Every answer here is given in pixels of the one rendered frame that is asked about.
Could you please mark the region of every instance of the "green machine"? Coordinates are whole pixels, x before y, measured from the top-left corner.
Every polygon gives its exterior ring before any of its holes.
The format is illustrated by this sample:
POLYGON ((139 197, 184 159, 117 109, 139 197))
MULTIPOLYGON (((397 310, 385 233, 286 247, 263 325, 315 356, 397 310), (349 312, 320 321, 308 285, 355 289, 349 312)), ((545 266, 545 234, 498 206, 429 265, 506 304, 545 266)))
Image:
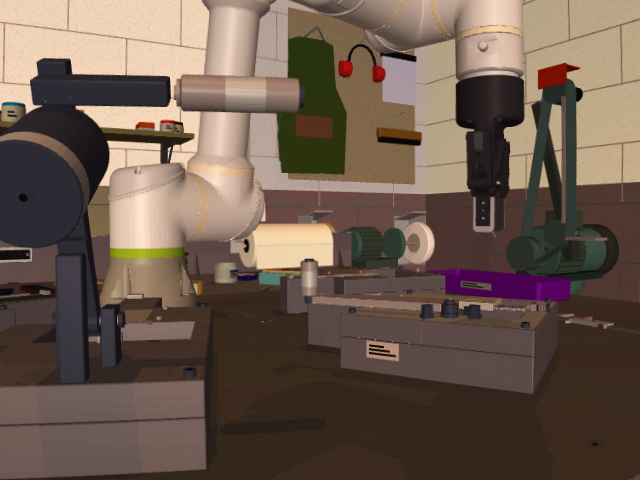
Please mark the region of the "green machine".
MULTIPOLYGON (((509 243, 507 260, 520 274, 570 279, 571 294, 576 295, 584 288, 585 280, 602 278, 616 265, 619 248, 611 230, 602 225, 583 224, 583 212, 576 209, 576 103, 582 98, 582 90, 566 78, 567 71, 575 70, 577 67, 562 64, 544 70, 551 69, 556 69, 552 85, 543 89, 542 101, 532 105, 538 131, 531 163, 531 177, 522 230, 520 236, 509 243), (566 69, 564 78, 558 75, 558 67, 566 69), (562 107, 562 183, 549 133, 552 105, 562 107), (544 226, 534 227, 533 219, 543 162, 553 211, 546 212, 544 226)), ((544 70, 539 72, 539 84, 542 78, 540 75, 544 70)))
POLYGON ((404 233, 390 228, 384 235, 375 227, 353 227, 351 232, 351 265, 359 268, 398 268, 407 248, 404 233), (387 258, 381 258, 384 252, 387 258))

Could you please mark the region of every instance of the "green stripe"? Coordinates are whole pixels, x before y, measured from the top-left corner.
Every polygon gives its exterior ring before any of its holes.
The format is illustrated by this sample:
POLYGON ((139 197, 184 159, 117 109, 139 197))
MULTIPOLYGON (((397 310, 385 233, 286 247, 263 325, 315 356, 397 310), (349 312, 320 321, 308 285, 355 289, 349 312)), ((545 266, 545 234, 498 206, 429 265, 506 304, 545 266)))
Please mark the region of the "green stripe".
POLYGON ((113 258, 184 257, 185 247, 177 248, 111 248, 113 258))

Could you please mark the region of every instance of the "teal box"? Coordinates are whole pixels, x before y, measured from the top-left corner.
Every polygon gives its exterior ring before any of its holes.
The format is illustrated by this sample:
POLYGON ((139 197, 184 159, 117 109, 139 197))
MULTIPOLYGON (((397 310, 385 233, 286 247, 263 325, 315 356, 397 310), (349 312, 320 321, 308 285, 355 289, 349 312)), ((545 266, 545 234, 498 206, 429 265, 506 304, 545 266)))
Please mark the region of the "teal box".
POLYGON ((276 285, 276 286, 280 286, 280 279, 282 277, 286 277, 287 275, 294 275, 296 277, 299 277, 300 274, 299 273, 273 273, 273 272, 260 272, 260 275, 258 275, 258 282, 260 283, 260 285, 276 285))

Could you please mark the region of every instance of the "white disc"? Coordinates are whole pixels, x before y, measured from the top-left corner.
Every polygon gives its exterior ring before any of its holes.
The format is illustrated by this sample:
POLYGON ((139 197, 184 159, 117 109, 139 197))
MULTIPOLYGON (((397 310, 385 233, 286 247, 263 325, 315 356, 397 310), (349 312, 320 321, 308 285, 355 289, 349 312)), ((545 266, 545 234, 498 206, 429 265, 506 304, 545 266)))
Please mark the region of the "white disc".
POLYGON ((424 223, 414 222, 404 229, 404 238, 413 245, 407 245, 404 258, 414 265, 427 262, 436 248, 436 238, 424 223))

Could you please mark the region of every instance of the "red ear muffs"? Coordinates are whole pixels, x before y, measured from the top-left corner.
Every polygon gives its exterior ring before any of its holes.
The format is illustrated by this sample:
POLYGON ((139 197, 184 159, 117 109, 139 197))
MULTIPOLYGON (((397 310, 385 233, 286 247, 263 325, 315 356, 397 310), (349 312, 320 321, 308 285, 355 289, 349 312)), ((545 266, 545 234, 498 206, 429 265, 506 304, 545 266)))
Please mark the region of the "red ear muffs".
POLYGON ((384 80, 384 77, 387 75, 387 72, 384 71, 384 68, 378 67, 374 65, 373 67, 373 81, 376 83, 380 83, 384 80))
POLYGON ((349 60, 340 60, 338 63, 338 73, 341 77, 348 78, 353 73, 353 63, 349 60))
POLYGON ((340 74, 340 76, 343 78, 349 78, 353 73, 353 63, 351 63, 351 54, 358 47, 366 48, 367 51, 369 52, 369 55, 371 55, 371 59, 373 60, 373 81, 376 83, 380 83, 381 81, 383 81, 387 73, 384 71, 384 68, 376 65, 376 57, 373 55, 373 52, 371 51, 371 49, 366 45, 362 45, 361 43, 351 49, 351 51, 349 52, 348 60, 340 60, 340 62, 338 62, 338 73, 340 74))

